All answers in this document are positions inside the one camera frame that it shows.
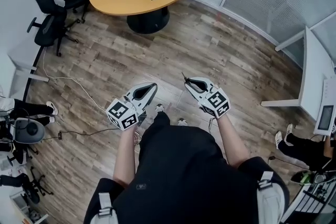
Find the white desk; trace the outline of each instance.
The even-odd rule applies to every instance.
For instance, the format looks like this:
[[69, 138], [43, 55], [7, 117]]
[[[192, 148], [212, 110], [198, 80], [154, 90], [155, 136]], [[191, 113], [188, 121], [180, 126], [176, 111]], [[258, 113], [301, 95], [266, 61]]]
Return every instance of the white desk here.
[[317, 120], [322, 101], [323, 81], [335, 77], [331, 58], [311, 30], [304, 31], [304, 65], [298, 99], [263, 101], [262, 106], [300, 106]]
[[[17, 70], [17, 66], [23, 69], [28, 69], [29, 72]], [[4, 97], [10, 97], [10, 90], [12, 88], [14, 75], [25, 76], [31, 79], [45, 82], [49, 81], [48, 78], [30, 74], [31, 70], [36, 71], [36, 67], [28, 66], [20, 62], [13, 63], [11, 58], [6, 53], [0, 52], [0, 95], [3, 95]]]

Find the white cable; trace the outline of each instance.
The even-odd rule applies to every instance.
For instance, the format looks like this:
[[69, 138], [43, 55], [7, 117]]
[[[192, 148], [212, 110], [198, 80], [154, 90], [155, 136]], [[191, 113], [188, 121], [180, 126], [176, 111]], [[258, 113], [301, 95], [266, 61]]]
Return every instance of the white cable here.
[[94, 104], [102, 111], [105, 112], [105, 109], [101, 108], [99, 105], [97, 105], [97, 103], [95, 102], [95, 100], [89, 95], [89, 93], [84, 89], [84, 87], [82, 86], [82, 84], [80, 84], [78, 81], [76, 81], [75, 79], [73, 78], [65, 78], [65, 77], [59, 77], [59, 78], [54, 78], [54, 77], [51, 77], [47, 74], [47, 71], [45, 70], [44, 68], [44, 57], [46, 56], [46, 51], [47, 51], [47, 48], [45, 49], [44, 51], [44, 55], [43, 55], [43, 70], [44, 70], [44, 73], [46, 74], [47, 77], [51, 78], [51, 79], [70, 79], [72, 81], [74, 81], [75, 83], [77, 83], [78, 85], [80, 85], [83, 89], [83, 91], [88, 95], [88, 97], [94, 102]]

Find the sneaker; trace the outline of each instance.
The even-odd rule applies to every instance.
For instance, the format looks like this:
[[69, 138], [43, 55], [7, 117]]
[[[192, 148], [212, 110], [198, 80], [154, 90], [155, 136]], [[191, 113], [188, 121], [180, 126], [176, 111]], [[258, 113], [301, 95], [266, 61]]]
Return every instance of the sneaker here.
[[49, 117], [49, 123], [53, 123], [53, 122], [55, 122], [55, 118], [53, 116], [50, 116]]
[[287, 126], [287, 132], [286, 132], [286, 136], [285, 136], [285, 139], [284, 139], [285, 143], [286, 143], [288, 146], [293, 146], [292, 143], [287, 142], [287, 136], [288, 136], [289, 134], [292, 134], [292, 133], [293, 133], [293, 124], [289, 124], [289, 125]]
[[156, 108], [155, 108], [155, 111], [156, 111], [157, 113], [159, 113], [159, 112], [164, 112], [164, 106], [163, 106], [162, 104], [158, 104], [158, 105], [156, 106]]
[[282, 141], [282, 133], [279, 131], [275, 135], [275, 146], [277, 147], [277, 150], [279, 149], [278, 145]]
[[52, 115], [57, 115], [58, 114], [58, 109], [55, 107], [54, 103], [48, 101], [47, 102], [47, 106], [49, 106], [50, 108], [52, 108], [54, 110], [52, 112]]
[[188, 126], [187, 121], [184, 118], [180, 118], [179, 121], [177, 122], [178, 126]]

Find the black shirt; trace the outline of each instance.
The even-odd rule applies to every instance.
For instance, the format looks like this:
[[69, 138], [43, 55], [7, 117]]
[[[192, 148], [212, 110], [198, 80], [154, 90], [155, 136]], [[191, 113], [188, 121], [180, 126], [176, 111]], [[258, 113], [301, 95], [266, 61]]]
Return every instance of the black shirt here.
[[[168, 126], [141, 141], [139, 167], [123, 189], [103, 178], [84, 224], [100, 209], [98, 193], [109, 192], [119, 224], [258, 223], [257, 181], [272, 169], [260, 157], [229, 166], [214, 138], [197, 127]], [[274, 173], [285, 192], [288, 189]]]

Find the wooden floor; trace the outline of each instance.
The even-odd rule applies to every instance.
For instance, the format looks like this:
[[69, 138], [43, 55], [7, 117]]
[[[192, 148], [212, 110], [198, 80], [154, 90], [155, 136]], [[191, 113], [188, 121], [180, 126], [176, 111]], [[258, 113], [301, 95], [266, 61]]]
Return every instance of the wooden floor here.
[[[267, 161], [275, 154], [293, 161], [276, 150], [274, 135], [294, 123], [300, 126], [295, 134], [311, 137], [312, 122], [299, 109], [263, 108], [260, 102], [297, 98], [302, 71], [282, 52], [275, 52], [271, 43], [211, 8], [180, 0], [170, 6], [170, 12], [171, 19], [162, 31], [138, 35], [128, 28], [124, 17], [91, 8], [86, 23], [76, 24], [71, 31], [79, 44], [64, 40], [61, 58], [55, 56], [55, 47], [48, 48], [46, 71], [53, 77], [78, 80], [104, 108], [131, 86], [156, 82], [159, 90], [140, 133], [151, 124], [158, 103], [165, 105], [172, 123], [183, 117], [189, 125], [207, 130], [210, 116], [198, 109], [196, 100], [186, 92], [181, 71], [188, 77], [208, 77], [230, 97], [233, 108], [229, 117], [252, 156]], [[37, 73], [44, 75], [42, 65], [43, 54]], [[28, 101], [48, 100], [58, 107], [59, 115], [56, 123], [47, 127], [47, 137], [57, 136], [60, 130], [91, 133], [113, 128], [104, 112], [71, 80], [34, 82]], [[212, 134], [223, 150], [215, 124]], [[49, 223], [77, 224], [83, 221], [98, 180], [112, 176], [120, 131], [63, 136], [61, 141], [46, 140], [36, 146], [40, 154], [34, 155], [32, 164], [46, 175], [45, 184], [55, 193], [43, 197], [38, 207], [50, 215]], [[288, 184], [293, 197], [299, 186], [289, 179], [299, 168], [278, 160], [270, 166]]]

